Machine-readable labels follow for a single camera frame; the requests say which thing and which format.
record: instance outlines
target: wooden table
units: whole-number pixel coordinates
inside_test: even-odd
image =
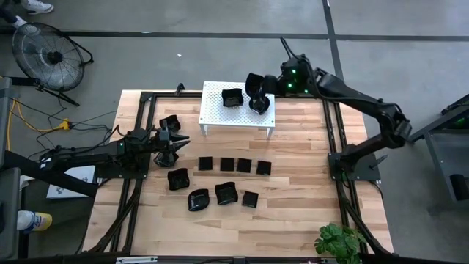
[[[114,122],[121,131],[133,129],[140,92],[122,91]],[[319,237],[319,228],[329,222],[340,223],[336,187],[329,178],[326,159],[329,145],[322,103],[312,99],[277,100],[276,132],[266,141],[265,130],[259,128],[213,127],[204,137],[198,125],[200,100],[164,98],[156,103],[154,124],[177,114],[180,133],[190,136],[191,143],[178,152],[175,168],[161,169],[151,162],[141,193],[132,254],[317,256],[314,240]],[[341,110],[347,141],[365,140],[362,114],[347,106],[341,106]],[[202,156],[213,157],[213,171],[198,170],[198,157]],[[220,172],[221,157],[252,159],[251,174]],[[255,174],[258,160],[272,162],[271,176]],[[167,172],[179,168],[188,168],[191,186],[169,191]],[[227,181],[236,182],[240,197],[244,191],[259,193],[257,208],[243,207],[240,201],[217,205],[215,184]],[[357,182],[356,186],[363,220],[392,251],[379,192],[367,182]],[[122,180],[113,179],[98,190],[84,250],[93,247],[111,226],[121,188]],[[189,212],[187,196],[198,188],[210,190],[210,205]],[[119,246],[126,226],[124,223]]]

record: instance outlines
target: white pegboard platform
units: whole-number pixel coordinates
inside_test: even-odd
[[[240,88],[243,91],[242,106],[224,107],[221,91]],[[266,95],[270,106],[259,115],[249,108],[249,96],[245,93],[245,84],[237,82],[205,81],[200,105],[199,124],[231,125],[256,128],[274,128],[276,126],[276,102],[274,95]]]

